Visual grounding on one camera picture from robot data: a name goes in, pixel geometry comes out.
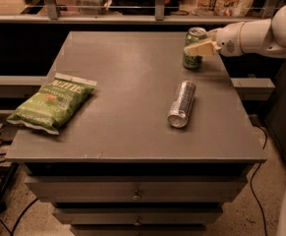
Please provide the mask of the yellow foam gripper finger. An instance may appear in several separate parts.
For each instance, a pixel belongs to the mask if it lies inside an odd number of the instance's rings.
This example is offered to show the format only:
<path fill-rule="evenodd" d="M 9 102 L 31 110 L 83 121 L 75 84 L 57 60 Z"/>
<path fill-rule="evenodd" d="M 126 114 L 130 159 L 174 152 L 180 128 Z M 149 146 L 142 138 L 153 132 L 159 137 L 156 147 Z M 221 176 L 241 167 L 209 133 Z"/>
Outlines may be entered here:
<path fill-rule="evenodd" d="M 209 30 L 207 33 L 206 33 L 206 36 L 208 38 L 211 38 L 212 40 L 215 40 L 216 39 L 216 36 L 217 34 L 220 32 L 220 29 L 212 29 L 212 30 Z"/>
<path fill-rule="evenodd" d="M 221 46 L 216 41 L 211 39 L 204 39 L 200 42 L 193 43 L 184 48 L 184 53 L 188 56 L 213 56 Z"/>

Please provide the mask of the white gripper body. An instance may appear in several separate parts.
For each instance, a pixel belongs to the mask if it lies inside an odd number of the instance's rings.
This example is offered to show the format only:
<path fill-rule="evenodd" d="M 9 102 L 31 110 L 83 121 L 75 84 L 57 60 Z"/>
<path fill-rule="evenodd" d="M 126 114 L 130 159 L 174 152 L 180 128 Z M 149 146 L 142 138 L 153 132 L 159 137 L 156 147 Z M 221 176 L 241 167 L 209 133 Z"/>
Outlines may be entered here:
<path fill-rule="evenodd" d="M 243 54 L 241 48 L 241 30 L 244 23 L 230 24 L 219 29 L 216 34 L 216 42 L 220 47 L 220 54 L 226 57 L 236 57 Z"/>

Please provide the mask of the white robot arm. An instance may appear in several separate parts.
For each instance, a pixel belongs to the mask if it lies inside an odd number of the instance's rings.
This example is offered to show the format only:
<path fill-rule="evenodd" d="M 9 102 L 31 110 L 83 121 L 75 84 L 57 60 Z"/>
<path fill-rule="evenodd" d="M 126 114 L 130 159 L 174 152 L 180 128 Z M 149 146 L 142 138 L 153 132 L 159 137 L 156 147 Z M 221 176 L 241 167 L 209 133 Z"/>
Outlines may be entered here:
<path fill-rule="evenodd" d="M 226 57 L 256 53 L 271 58 L 286 58 L 286 5 L 272 19 L 230 24 L 213 29 L 207 38 L 184 48 L 189 56 Z M 279 215 L 276 236 L 286 236 L 286 191 Z"/>

